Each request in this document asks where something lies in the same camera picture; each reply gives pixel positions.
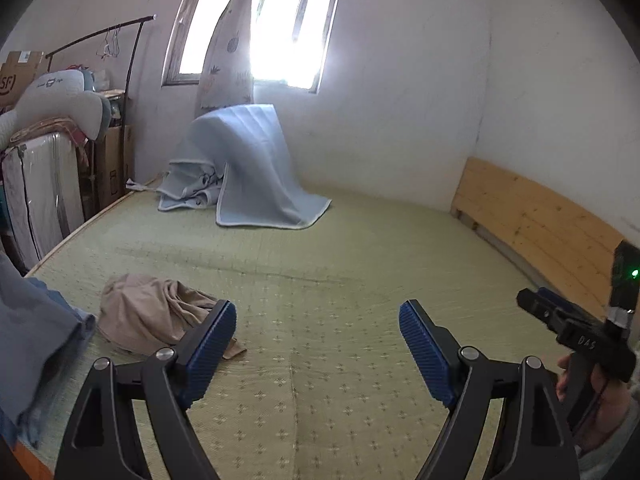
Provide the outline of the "black clothes rack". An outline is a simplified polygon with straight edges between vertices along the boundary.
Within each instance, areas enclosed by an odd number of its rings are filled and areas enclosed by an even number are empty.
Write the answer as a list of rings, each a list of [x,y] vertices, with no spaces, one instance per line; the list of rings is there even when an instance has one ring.
[[[139,51],[144,34],[157,21],[156,13],[147,13],[138,18],[119,21],[98,28],[94,32],[80,35],[62,46],[54,47],[44,55],[46,69],[80,65],[93,75],[104,70],[110,80],[110,90],[122,90],[119,98],[119,141],[125,142],[125,129],[132,117],[132,86]]]

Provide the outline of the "wooden headboard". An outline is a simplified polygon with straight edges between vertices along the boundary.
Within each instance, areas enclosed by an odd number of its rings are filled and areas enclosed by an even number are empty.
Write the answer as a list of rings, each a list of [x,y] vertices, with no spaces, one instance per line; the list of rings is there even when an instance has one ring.
[[[476,157],[465,163],[451,212],[506,244],[565,298],[605,317],[620,231],[551,188]]]

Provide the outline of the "blue garment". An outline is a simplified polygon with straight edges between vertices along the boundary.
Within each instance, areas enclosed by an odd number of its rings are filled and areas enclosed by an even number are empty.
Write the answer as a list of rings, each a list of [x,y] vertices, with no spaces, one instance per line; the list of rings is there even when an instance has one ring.
[[[38,278],[1,257],[1,437],[38,446],[64,382],[96,330],[96,317],[71,306]]]

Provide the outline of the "pink garment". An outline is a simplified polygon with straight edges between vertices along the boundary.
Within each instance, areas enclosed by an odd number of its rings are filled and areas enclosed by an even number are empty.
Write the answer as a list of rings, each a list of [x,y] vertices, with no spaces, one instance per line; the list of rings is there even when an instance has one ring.
[[[204,322],[217,299],[176,280],[124,274],[105,285],[98,331],[122,351],[150,356]]]

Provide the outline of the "light blue blanket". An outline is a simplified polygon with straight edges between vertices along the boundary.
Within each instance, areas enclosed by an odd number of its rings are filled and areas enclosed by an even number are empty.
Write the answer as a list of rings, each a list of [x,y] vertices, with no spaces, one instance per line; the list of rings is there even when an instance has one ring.
[[[220,226],[302,230],[331,205],[299,184],[276,109],[235,105],[195,118],[157,186],[129,191],[160,196],[158,209],[214,208]]]

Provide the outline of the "white teal plush pillow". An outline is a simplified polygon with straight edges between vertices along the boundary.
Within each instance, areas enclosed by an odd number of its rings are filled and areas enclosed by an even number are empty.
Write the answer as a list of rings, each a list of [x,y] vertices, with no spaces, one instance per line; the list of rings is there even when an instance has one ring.
[[[91,141],[99,141],[110,125],[107,98],[94,91],[88,70],[58,70],[43,74],[23,92],[12,110],[1,115],[1,148],[11,136],[46,119],[67,118]]]

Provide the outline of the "SF cardboard box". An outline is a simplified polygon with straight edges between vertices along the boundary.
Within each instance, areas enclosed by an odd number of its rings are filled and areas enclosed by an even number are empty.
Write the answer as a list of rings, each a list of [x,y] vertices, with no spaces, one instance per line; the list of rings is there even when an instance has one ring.
[[[44,58],[42,51],[11,51],[1,67],[0,106],[13,106],[35,80]]]

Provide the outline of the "pineapple print curtain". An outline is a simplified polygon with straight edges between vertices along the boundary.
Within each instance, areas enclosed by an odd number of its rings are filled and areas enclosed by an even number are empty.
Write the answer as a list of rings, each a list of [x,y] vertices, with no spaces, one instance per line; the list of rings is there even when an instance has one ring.
[[[196,92],[195,116],[254,103],[250,69],[253,0],[229,0],[220,14],[204,58]]]

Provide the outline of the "window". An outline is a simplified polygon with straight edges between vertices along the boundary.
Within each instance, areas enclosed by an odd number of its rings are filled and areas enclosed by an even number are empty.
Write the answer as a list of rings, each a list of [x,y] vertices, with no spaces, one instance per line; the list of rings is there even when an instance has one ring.
[[[317,92],[338,0],[250,0],[250,70],[256,84]],[[164,64],[166,86],[195,86],[230,0],[181,0]]]

